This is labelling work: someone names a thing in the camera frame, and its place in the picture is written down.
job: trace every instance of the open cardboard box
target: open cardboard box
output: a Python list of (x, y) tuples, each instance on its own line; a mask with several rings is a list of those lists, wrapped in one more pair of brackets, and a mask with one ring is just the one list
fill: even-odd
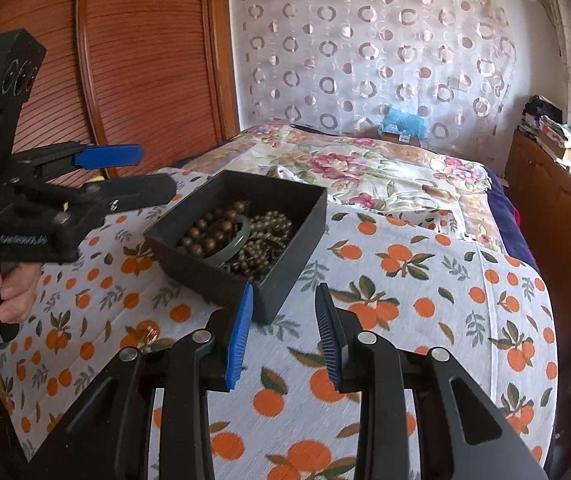
[(236, 307), (247, 281), (176, 250), (179, 240), (198, 219), (236, 200), (249, 200), (248, 216), (284, 213), (293, 223), (293, 238), (265, 279), (252, 283), (252, 320), (271, 323), (325, 232), (328, 191), (267, 176), (221, 171), (185, 197), (145, 231), (163, 271), (182, 285), (223, 307)]

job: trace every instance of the jade bangle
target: jade bangle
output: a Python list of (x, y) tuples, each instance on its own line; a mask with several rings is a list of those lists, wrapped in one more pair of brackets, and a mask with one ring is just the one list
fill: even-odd
[(222, 248), (218, 253), (214, 253), (212, 256), (204, 258), (203, 263), (208, 264), (212, 267), (218, 267), (227, 262), (245, 245), (245, 242), (248, 241), (251, 232), (249, 220), (243, 215), (237, 215), (234, 219), (234, 223), (241, 224), (241, 228), (238, 230), (238, 233), (234, 239), (228, 245)]

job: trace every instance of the bedspread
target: bedspread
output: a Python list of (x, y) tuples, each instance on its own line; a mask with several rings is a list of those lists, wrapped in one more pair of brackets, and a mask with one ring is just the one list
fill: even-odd
[[(177, 182), (172, 202), (110, 216), (83, 241), (78, 262), (44, 266), (32, 317), (0, 351), (2, 401), (28, 458), (120, 348), (170, 345), (204, 327), (215, 308), (166, 277), (144, 244), (144, 229), (206, 177), (164, 171)], [(545, 460), (557, 354), (540, 277), (475, 244), (373, 217), (366, 229), (354, 207), (328, 204), (326, 233), (280, 313), (270, 325), (251, 327), (236, 390), (208, 394), (218, 479), (352, 478), (360, 399), (329, 383), (314, 314), (320, 282), (328, 283), (337, 306), (397, 347), (451, 351)], [(156, 331), (160, 338), (149, 340)], [(406, 402), (412, 478), (418, 479), (409, 394)], [(158, 396), (152, 472), (160, 410)]]
[(265, 174), (274, 166), (327, 187), (329, 199), (336, 202), (387, 213), (451, 210), (461, 232), (502, 251), (486, 194), (490, 179), (476, 162), (383, 140), (310, 134), (275, 122), (250, 128), (185, 168)]

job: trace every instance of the tablecloth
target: tablecloth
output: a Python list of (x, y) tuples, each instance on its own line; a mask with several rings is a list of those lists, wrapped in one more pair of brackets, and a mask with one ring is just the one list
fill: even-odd
[[(120, 348), (149, 347), (154, 332), (160, 338), (152, 347), (171, 344), (204, 327), (216, 308), (165, 276), (144, 243), (144, 229), (206, 180), (164, 171), (177, 182), (172, 202), (110, 216), (83, 241), (78, 262), (44, 266), (32, 317), (0, 351), (2, 401), (28, 459)], [(321, 281), (337, 306), (398, 348), (451, 351), (543, 462), (557, 354), (537, 273), (509, 256), (351, 206), (328, 204), (327, 224), (274, 322), (252, 325), (236, 390), (208, 394), (217, 478), (352, 478), (359, 396), (336, 393), (323, 365), (313, 300)], [(412, 478), (419, 478), (409, 392), (406, 402)]]

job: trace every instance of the white wall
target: white wall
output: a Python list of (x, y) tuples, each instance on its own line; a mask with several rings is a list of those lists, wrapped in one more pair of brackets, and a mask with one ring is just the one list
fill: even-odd
[[(524, 0), (495, 0), (495, 3), (505, 9), (517, 48), (513, 81), (499, 120), (499, 131), (512, 132), (531, 94), (541, 94), (557, 104), (563, 103), (563, 64), (556, 31), (541, 4)], [(239, 30), (235, 23), (232, 28), (233, 33)], [(242, 128), (248, 126), (251, 124), (241, 124)], [(497, 161), (498, 168), (504, 165), (505, 161)]]

